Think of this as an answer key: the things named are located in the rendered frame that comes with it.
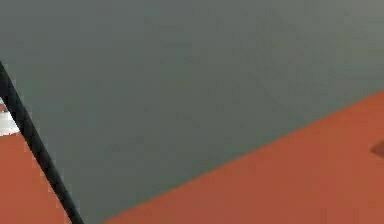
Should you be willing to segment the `black door frame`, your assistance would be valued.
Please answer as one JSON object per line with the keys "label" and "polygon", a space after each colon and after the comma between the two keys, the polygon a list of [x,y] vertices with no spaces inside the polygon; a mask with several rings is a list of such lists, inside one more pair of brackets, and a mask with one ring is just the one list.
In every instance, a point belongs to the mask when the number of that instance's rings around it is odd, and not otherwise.
{"label": "black door frame", "polygon": [[66,214],[69,216],[72,224],[84,224],[65,184],[55,167],[52,158],[47,152],[38,132],[35,128],[25,106],[23,105],[16,88],[14,87],[4,65],[0,61],[0,97],[5,102],[8,111],[26,143],[29,146],[34,158],[37,160],[44,176],[47,178],[50,186],[53,188],[60,204],[63,206]]}

